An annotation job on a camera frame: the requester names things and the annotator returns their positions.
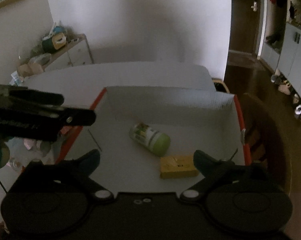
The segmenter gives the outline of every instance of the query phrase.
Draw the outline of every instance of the screw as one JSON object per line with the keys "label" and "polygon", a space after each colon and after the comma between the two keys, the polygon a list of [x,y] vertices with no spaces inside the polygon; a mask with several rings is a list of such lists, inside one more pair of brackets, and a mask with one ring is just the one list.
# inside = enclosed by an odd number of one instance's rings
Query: screw
{"label": "screw", "polygon": [[200,194],[197,190],[193,190],[193,189],[188,189],[188,190],[185,190],[183,192],[183,195],[187,198],[196,198],[198,197]]}
{"label": "screw", "polygon": [[109,198],[111,196],[111,192],[109,192],[108,190],[99,190],[97,192],[95,192],[95,197],[97,198]]}
{"label": "screw", "polygon": [[135,199],[133,202],[134,202],[134,204],[136,204],[136,205],[143,204],[143,201],[141,201],[140,199]]}
{"label": "screw", "polygon": [[68,118],[66,119],[66,122],[67,122],[67,123],[70,123],[72,120],[73,120],[73,118],[70,116],[70,117],[68,117]]}
{"label": "screw", "polygon": [[145,203],[150,203],[152,200],[150,199],[150,198],[144,198],[143,199],[143,202],[145,202]]}

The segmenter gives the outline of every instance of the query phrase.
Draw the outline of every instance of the green lid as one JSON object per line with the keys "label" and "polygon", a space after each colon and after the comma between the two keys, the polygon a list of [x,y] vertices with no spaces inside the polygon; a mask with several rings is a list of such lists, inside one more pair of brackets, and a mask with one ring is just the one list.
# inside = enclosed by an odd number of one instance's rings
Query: green lid
{"label": "green lid", "polygon": [[170,145],[170,137],[167,134],[162,133],[158,137],[156,143],[154,144],[152,152],[153,154],[159,157],[163,157],[167,152],[169,145]]}

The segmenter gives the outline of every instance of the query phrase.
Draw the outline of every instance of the doorway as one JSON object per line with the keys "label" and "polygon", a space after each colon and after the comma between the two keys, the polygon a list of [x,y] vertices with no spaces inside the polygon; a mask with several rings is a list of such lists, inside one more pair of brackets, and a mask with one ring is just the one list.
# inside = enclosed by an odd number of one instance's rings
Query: doorway
{"label": "doorway", "polygon": [[[251,8],[257,3],[257,10]],[[252,54],[256,49],[261,0],[232,0],[229,49]]]}

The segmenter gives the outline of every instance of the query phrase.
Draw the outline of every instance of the door frame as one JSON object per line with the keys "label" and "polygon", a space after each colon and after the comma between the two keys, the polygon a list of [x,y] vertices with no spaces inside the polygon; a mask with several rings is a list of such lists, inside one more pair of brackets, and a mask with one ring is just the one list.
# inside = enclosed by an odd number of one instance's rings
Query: door frame
{"label": "door frame", "polygon": [[253,53],[257,56],[257,59],[261,58],[262,48],[265,39],[265,30],[266,30],[266,17],[267,17],[267,0],[260,0],[260,15],[259,15],[259,24],[257,28],[255,44]]}

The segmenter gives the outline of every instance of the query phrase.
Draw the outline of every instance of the cabinet handle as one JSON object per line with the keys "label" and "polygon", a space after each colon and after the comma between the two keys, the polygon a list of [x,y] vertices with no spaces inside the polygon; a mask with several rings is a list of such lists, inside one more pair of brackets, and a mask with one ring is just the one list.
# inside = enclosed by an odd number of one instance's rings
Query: cabinet handle
{"label": "cabinet handle", "polygon": [[294,37],[294,41],[295,41],[297,44],[299,44],[300,38],[301,38],[301,35],[300,35],[298,32],[296,32],[296,33],[295,33],[295,37]]}

